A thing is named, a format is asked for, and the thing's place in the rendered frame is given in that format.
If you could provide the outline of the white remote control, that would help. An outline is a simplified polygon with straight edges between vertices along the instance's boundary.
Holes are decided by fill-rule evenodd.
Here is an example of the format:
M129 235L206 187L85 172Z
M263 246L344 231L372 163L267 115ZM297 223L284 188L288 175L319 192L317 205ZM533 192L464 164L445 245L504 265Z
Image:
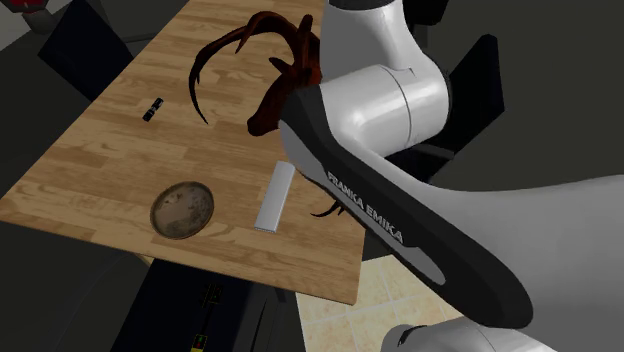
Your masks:
M295 167L284 161L278 161L268 184L254 228L275 233L294 176Z

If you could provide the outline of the small black cylinder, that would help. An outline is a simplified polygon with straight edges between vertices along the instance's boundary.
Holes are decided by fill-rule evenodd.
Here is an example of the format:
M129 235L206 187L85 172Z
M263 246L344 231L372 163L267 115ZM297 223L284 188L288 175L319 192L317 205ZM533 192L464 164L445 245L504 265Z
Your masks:
M156 98L152 105L148 108L148 110L144 113L142 119L146 122L149 122L156 111L162 106L164 100L160 97Z

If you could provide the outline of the brown round plate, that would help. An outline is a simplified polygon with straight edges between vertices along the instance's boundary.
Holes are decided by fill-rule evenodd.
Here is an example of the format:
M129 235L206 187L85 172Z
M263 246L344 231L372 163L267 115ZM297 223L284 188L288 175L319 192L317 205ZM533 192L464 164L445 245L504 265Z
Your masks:
M189 238L209 223L214 207L213 194L206 185L180 182L156 197L150 209L150 224L164 238Z

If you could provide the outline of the dark red deer head figure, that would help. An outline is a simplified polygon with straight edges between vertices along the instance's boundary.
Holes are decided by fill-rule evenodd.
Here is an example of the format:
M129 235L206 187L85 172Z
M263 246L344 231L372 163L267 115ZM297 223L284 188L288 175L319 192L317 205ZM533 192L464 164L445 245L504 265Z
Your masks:
M247 129L253 136L263 136L276 130L287 96L298 88L318 84L322 80L320 39L312 32L313 21L313 16L307 14L298 25L294 25L276 12L260 11L250 17L246 25L207 44L196 55L189 74L188 86L193 106L199 107L195 85L200 82L201 70L210 58L233 42L242 47L254 35L275 33L288 44L293 62L289 64L277 57L269 59L279 71L279 76L264 94L256 112L248 118Z

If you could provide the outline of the dark robot stand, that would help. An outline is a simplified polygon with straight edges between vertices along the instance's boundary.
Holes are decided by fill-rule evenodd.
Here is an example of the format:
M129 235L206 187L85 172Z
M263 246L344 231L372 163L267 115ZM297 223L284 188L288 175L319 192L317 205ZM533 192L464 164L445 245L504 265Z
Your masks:
M441 132L386 157L425 183L505 111L497 38L481 36L450 73L448 83L450 112Z

